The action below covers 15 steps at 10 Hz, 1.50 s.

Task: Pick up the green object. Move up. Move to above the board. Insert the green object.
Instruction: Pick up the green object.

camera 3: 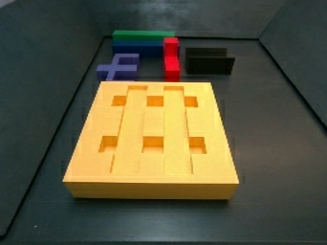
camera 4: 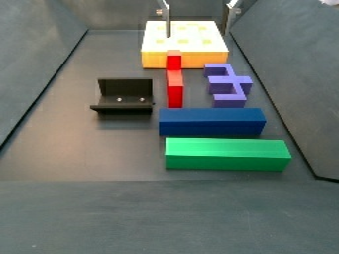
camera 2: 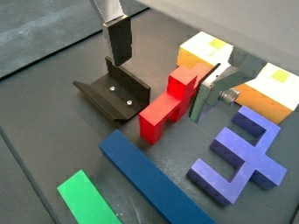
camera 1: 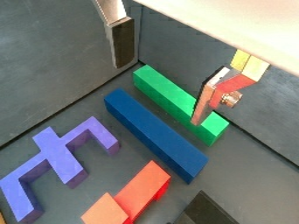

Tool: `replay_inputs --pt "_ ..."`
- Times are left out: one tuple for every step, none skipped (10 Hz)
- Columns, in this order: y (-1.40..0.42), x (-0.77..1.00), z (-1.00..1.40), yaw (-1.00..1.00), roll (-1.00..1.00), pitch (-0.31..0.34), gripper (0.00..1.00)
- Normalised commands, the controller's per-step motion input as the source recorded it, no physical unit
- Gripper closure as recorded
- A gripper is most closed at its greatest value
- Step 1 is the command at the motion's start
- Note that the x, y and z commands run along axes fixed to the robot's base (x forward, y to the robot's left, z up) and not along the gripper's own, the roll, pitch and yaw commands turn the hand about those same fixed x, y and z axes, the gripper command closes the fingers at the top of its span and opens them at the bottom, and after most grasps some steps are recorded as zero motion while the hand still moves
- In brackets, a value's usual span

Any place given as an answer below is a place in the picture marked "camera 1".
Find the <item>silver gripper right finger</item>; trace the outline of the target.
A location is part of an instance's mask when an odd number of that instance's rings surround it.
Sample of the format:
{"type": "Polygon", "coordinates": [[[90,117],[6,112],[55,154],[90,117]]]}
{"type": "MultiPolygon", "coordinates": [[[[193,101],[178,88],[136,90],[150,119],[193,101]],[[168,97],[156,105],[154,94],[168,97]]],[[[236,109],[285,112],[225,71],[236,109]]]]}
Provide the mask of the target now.
{"type": "Polygon", "coordinates": [[[254,83],[238,70],[221,66],[201,83],[190,123],[198,125],[220,104],[232,108],[241,98],[238,90],[254,83]]]}

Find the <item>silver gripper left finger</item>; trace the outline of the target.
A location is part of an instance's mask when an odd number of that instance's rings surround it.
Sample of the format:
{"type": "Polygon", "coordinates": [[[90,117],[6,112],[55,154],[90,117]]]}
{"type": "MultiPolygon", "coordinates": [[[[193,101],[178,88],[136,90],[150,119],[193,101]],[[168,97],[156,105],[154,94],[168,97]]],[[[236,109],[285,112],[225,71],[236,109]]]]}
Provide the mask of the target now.
{"type": "Polygon", "coordinates": [[[126,15],[121,0],[92,0],[104,23],[114,68],[134,58],[134,20],[126,15]]]}

